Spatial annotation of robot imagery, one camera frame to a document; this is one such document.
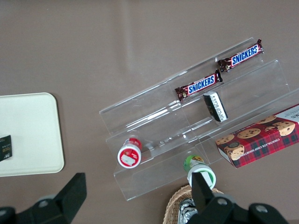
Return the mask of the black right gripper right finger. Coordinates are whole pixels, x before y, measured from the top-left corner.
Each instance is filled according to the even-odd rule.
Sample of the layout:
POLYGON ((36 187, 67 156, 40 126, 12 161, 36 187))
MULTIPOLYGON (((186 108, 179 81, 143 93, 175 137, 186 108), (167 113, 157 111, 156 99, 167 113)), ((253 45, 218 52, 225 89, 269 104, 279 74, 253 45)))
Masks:
POLYGON ((192 173, 192 198, 197 214, 190 224, 242 224, 234 217, 235 204, 223 196, 214 196, 201 173, 192 173))

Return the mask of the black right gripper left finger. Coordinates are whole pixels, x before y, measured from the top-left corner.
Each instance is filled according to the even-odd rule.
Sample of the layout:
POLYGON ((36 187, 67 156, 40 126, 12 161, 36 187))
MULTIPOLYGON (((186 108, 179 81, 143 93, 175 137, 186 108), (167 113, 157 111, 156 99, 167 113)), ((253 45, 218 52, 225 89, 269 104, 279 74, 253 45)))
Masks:
POLYGON ((70 224, 87 196, 85 173, 76 173, 54 198, 45 198, 17 215, 18 224, 70 224))

